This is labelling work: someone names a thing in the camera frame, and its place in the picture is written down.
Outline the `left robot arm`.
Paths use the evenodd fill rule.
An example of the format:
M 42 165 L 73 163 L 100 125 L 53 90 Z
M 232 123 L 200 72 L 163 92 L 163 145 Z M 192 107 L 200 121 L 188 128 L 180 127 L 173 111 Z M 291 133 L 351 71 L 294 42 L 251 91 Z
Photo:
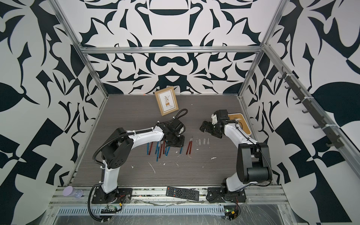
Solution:
M 102 178 L 100 186 L 105 194 L 118 188 L 120 167 L 127 161 L 130 152 L 141 145 L 164 141 L 166 147 L 181 148 L 185 142 L 186 127 L 179 119 L 157 123 L 155 126 L 125 131 L 116 129 L 112 135 L 94 152 L 92 160 L 100 165 Z

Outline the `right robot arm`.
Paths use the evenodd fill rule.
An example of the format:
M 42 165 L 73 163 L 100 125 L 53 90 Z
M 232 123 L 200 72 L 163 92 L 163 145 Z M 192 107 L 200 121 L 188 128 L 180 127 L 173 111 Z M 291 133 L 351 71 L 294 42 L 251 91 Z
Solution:
M 202 123 L 200 131 L 220 139 L 226 136 L 238 148 L 236 173 L 224 179 L 223 192 L 233 193 L 248 186 L 266 187 L 271 185 L 273 172 L 268 145 L 258 142 L 246 134 L 238 121 L 230 119 L 227 110 L 214 112 L 211 115 L 211 121 Z

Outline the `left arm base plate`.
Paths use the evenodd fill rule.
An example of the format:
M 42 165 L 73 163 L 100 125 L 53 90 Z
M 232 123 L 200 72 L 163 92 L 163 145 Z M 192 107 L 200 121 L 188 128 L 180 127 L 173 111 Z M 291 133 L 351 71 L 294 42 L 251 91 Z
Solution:
M 118 188 L 110 193 L 105 193 L 101 187 L 95 189 L 92 204 L 128 203 L 132 198 L 132 188 Z

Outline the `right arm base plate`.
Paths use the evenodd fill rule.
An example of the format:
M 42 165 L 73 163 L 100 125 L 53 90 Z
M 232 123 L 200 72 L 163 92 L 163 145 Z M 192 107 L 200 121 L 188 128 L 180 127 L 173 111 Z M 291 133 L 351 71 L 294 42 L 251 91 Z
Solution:
M 245 191 L 240 192 L 224 192 L 220 187 L 207 188 L 206 199 L 210 203 L 225 203 L 225 202 L 246 202 Z

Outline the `red carving knife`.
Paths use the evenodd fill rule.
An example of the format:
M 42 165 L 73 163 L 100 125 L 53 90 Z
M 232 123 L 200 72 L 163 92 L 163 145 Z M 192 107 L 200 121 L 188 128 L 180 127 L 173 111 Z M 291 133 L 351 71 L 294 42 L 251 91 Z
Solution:
M 189 140 L 189 143 L 188 143 L 188 146 L 187 146 L 186 155 L 188 155 L 188 154 L 189 154 L 190 147 L 191 147 L 191 143 L 192 143 L 192 138 L 190 138 L 190 140 Z
M 192 152 L 192 144 L 193 144 L 193 137 L 191 137 L 190 142 L 189 142 L 188 155 L 190 155 L 190 154 L 191 154 L 191 152 Z

